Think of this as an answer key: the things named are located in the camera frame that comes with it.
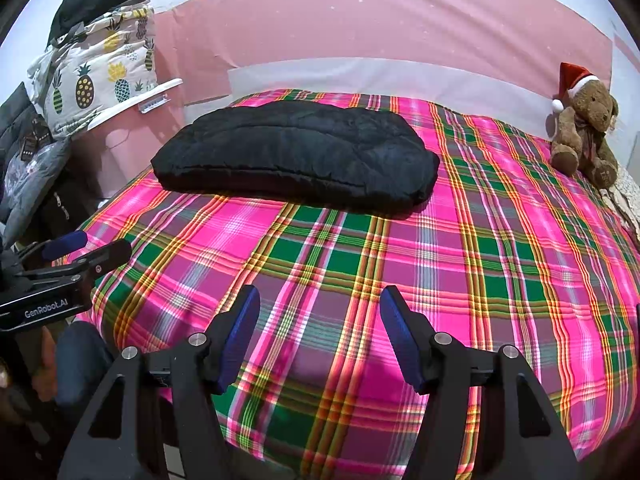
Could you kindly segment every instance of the pink plaid blanket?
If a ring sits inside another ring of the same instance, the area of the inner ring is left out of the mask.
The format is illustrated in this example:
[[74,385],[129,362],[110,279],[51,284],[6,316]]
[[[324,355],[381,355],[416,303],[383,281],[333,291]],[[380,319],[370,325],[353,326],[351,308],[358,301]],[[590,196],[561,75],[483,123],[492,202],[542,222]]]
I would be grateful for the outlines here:
[[[142,174],[84,226],[85,251],[120,237],[133,246],[84,316],[113,347],[171,345],[253,283],[257,329],[238,381],[215,399],[226,438],[309,478],[399,478],[427,399],[402,380],[380,320],[380,291],[396,284],[464,344],[516,345],[579,456],[628,422],[637,253],[590,184],[550,168],[548,142],[414,99],[278,90],[236,105],[278,99],[402,115],[442,160],[433,197],[387,219],[178,194]],[[461,478],[478,414],[472,390]]]

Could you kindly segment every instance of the white lace cloth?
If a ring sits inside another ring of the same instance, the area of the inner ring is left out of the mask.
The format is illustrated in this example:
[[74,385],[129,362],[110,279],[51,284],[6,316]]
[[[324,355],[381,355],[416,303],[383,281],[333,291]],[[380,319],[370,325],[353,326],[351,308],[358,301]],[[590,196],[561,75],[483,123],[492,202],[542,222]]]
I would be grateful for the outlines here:
[[625,168],[619,166],[616,183],[609,189],[601,189],[600,194],[640,250],[640,186]]

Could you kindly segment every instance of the blue gripper pad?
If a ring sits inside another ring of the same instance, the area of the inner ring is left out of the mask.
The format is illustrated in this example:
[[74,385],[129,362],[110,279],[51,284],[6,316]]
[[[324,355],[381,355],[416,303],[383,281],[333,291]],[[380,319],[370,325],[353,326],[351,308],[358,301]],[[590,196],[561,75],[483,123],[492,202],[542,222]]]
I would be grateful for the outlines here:
[[221,394],[226,392],[230,384],[236,382],[244,354],[254,333],[255,324],[258,322],[260,314],[260,294],[258,289],[251,285],[245,285],[240,290],[231,310],[236,308],[240,309],[240,313],[226,339],[222,349],[222,358],[220,359],[218,387]]
[[52,262],[62,256],[84,248],[86,243],[87,236],[84,231],[70,232],[48,242],[42,249],[42,259],[46,262]]
[[421,393],[425,381],[420,364],[420,349],[405,319],[412,314],[416,313],[409,310],[398,288],[394,285],[386,286],[380,294],[380,317],[396,354],[404,382]]

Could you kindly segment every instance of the metal screw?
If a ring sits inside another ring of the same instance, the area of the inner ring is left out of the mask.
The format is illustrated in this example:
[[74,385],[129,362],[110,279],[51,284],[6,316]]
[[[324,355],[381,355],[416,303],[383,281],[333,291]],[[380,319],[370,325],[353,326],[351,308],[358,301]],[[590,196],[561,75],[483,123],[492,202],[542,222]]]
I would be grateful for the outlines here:
[[520,352],[518,352],[518,349],[515,346],[511,346],[511,345],[505,346],[502,349],[502,351],[509,359],[515,359],[516,357],[518,357],[518,355],[520,355]]
[[138,349],[135,346],[127,346],[122,351],[122,357],[125,359],[133,359],[136,355],[138,355]]
[[205,336],[202,332],[197,332],[189,336],[189,344],[191,346],[204,345],[204,343],[206,342],[207,342],[207,336]]
[[453,338],[446,332],[438,332],[433,338],[439,345],[449,345],[453,341]]

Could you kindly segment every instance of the black clamp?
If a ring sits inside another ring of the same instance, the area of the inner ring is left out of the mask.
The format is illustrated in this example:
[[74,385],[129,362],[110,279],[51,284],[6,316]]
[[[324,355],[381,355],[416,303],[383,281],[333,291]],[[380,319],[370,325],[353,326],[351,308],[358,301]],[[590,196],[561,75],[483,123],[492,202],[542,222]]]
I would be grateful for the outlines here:
[[260,295],[245,285],[204,332],[149,354],[125,348],[84,412],[58,480],[167,479],[158,386],[172,390],[185,476],[235,478],[211,395],[237,379],[259,313]]
[[91,306],[95,280],[129,261],[131,245],[115,240],[71,264],[25,270],[0,293],[0,335],[64,319]]
[[472,386],[482,386],[473,479],[577,478],[564,428],[515,346],[467,348],[412,312],[393,285],[380,295],[380,315],[404,380],[418,394],[430,394],[403,480],[456,478]]

